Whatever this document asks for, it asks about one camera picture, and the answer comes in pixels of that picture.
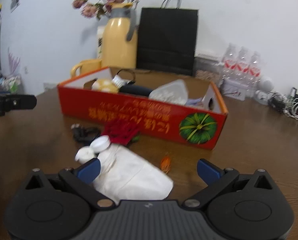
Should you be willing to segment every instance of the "orange candy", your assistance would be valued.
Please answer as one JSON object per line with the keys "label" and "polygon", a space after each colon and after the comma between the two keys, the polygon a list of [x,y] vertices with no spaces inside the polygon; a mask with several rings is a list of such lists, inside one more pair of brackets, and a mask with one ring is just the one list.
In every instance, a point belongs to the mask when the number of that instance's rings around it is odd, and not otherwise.
{"label": "orange candy", "polygon": [[171,166],[171,158],[169,156],[163,157],[161,162],[160,162],[160,169],[164,173],[167,174],[170,171],[170,166]]}

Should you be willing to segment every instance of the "yellow thermos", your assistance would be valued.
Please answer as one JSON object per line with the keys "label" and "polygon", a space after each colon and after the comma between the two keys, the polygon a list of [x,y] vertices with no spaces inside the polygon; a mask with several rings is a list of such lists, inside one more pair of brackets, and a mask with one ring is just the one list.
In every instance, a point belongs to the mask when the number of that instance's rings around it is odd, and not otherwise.
{"label": "yellow thermos", "polygon": [[136,68],[136,12],[131,3],[113,3],[102,37],[102,66]]}

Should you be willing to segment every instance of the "red bottle label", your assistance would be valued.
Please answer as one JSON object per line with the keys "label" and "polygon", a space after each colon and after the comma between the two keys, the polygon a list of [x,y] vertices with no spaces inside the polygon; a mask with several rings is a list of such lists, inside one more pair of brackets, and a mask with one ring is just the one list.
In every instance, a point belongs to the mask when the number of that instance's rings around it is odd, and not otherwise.
{"label": "red bottle label", "polygon": [[250,68],[250,74],[254,77],[258,77],[260,75],[261,69],[257,67]]}
{"label": "red bottle label", "polygon": [[249,70],[249,65],[245,62],[240,62],[239,64],[236,65],[236,68],[238,71],[242,71],[243,73],[246,73]]}
{"label": "red bottle label", "polygon": [[230,69],[234,69],[235,66],[236,66],[235,62],[233,60],[230,60],[230,59],[226,60],[224,65],[225,65],[226,68],[230,68]]}

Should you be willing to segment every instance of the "electrical outlet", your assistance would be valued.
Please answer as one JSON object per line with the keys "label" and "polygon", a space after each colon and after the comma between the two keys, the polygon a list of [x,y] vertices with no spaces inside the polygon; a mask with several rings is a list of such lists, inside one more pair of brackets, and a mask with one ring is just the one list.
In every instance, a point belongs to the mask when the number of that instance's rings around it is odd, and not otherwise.
{"label": "electrical outlet", "polygon": [[56,86],[57,86],[56,83],[44,82],[44,91],[51,90],[51,89],[55,88]]}

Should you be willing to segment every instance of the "red cardboard box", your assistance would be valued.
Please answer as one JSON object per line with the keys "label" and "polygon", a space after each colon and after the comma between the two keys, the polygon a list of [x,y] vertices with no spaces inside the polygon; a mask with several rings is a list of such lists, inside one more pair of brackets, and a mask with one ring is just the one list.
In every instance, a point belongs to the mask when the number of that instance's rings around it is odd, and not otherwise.
{"label": "red cardboard box", "polygon": [[[112,79],[118,70],[107,67],[60,83],[57,89],[62,113],[99,123],[120,118],[137,123],[141,132],[147,135],[206,149],[215,147],[228,110],[213,82],[173,73],[134,70],[136,84],[151,89],[177,79],[184,80],[189,98],[204,98],[203,108],[84,88],[86,83],[97,78]],[[119,75],[131,79],[130,73],[127,72],[121,72]]]}

